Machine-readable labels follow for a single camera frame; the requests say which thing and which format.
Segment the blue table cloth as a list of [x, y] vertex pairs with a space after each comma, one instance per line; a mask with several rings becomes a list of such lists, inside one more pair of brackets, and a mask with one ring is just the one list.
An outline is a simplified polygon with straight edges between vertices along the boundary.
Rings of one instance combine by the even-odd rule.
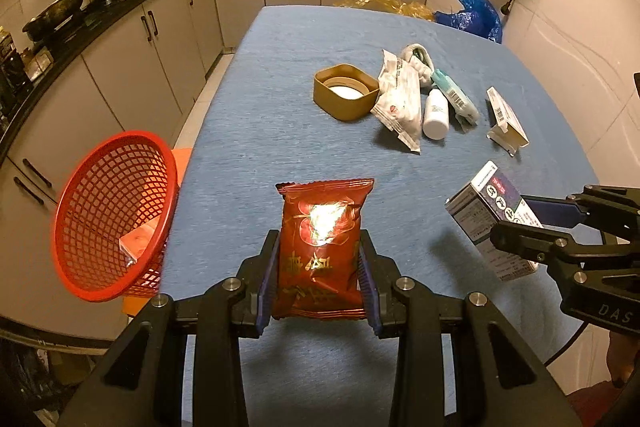
[[[374, 116], [341, 122], [314, 103], [314, 74], [348, 63], [376, 75], [385, 52], [421, 43], [477, 106], [496, 88], [524, 124], [510, 157], [489, 124], [451, 130], [412, 153]], [[549, 95], [506, 47], [466, 32], [365, 10], [268, 6], [236, 50], [196, 139], [169, 234], [160, 288], [177, 299], [231, 277], [280, 227], [284, 182], [374, 182], [361, 211], [375, 249], [437, 294], [485, 294], [538, 358], [579, 329], [544, 271], [503, 282], [450, 217], [446, 200], [493, 162], [524, 194], [563, 197], [596, 176]]]

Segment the brown square paper bowl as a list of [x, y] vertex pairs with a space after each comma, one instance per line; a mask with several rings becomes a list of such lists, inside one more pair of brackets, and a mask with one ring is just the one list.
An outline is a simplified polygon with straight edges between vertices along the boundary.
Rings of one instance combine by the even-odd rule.
[[378, 99], [378, 80], [350, 64], [337, 64], [314, 74], [314, 103], [339, 121], [367, 116]]

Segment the small white bottle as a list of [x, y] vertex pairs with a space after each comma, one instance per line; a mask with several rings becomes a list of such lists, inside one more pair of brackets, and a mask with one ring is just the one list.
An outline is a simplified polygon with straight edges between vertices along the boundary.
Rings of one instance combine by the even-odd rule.
[[422, 129], [433, 141], [445, 139], [449, 131], [449, 103], [436, 88], [427, 95]]

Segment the white dark medicine box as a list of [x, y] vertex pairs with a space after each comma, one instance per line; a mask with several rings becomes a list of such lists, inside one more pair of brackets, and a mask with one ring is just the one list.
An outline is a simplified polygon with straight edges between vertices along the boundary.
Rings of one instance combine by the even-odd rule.
[[491, 229], [502, 220], [542, 227], [518, 189], [492, 160], [488, 160], [471, 181], [447, 199], [445, 208], [500, 281], [513, 281], [537, 271], [537, 262], [499, 251], [491, 243]]

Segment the white plastic wrapper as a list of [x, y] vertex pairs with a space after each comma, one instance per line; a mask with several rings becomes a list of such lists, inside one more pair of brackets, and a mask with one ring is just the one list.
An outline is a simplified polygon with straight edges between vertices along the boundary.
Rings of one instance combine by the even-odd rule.
[[412, 153], [421, 153], [421, 92], [416, 70], [402, 58], [383, 50], [378, 74], [378, 99], [371, 113]]

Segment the red plastic mesh basket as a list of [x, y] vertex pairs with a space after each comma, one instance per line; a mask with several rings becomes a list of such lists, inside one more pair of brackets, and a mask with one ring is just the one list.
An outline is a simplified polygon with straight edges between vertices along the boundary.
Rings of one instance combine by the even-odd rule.
[[95, 147], [53, 219], [53, 264], [66, 289], [89, 303], [157, 294], [178, 193], [174, 155], [156, 134], [122, 132]]

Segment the blue plastic bag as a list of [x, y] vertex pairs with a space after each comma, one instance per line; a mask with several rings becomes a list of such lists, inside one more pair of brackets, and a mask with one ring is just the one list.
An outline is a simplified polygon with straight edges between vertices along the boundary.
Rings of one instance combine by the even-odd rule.
[[502, 43], [502, 21], [498, 11], [489, 0], [458, 0], [462, 9], [454, 13], [436, 11], [435, 22]]

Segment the yellow plastic bag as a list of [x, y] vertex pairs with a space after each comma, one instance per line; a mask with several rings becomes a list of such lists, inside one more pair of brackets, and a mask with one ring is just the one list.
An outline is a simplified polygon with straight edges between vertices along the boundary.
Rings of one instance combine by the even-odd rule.
[[435, 14], [425, 4], [402, 0], [344, 0], [334, 3], [337, 8], [362, 9], [390, 13], [434, 22]]

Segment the red snack bag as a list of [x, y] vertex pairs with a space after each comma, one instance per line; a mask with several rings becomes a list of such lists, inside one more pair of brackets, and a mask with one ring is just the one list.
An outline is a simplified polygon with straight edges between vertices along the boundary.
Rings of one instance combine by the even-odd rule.
[[361, 209], [372, 179], [279, 183], [283, 198], [276, 319], [364, 317], [357, 282]]

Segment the white green wrapper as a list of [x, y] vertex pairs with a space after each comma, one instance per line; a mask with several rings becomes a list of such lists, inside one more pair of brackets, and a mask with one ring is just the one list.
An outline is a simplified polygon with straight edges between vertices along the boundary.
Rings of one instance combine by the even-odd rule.
[[407, 62], [417, 73], [422, 88], [433, 87], [433, 74], [435, 66], [427, 49], [419, 43], [409, 44], [400, 52], [400, 57]]

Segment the white medicine box large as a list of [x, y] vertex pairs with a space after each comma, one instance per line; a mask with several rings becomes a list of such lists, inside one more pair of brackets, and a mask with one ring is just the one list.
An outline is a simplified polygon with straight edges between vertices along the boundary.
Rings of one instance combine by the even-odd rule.
[[527, 134], [512, 107], [495, 87], [487, 89], [487, 96], [496, 121], [487, 132], [487, 138], [514, 157], [529, 144]]

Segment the teal white tube package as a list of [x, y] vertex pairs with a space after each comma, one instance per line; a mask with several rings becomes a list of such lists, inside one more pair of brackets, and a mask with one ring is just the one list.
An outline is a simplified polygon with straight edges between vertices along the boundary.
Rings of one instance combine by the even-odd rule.
[[461, 126], [477, 125], [480, 120], [480, 112], [451, 77], [440, 69], [435, 69], [432, 74], [432, 83], [454, 108], [454, 115]]

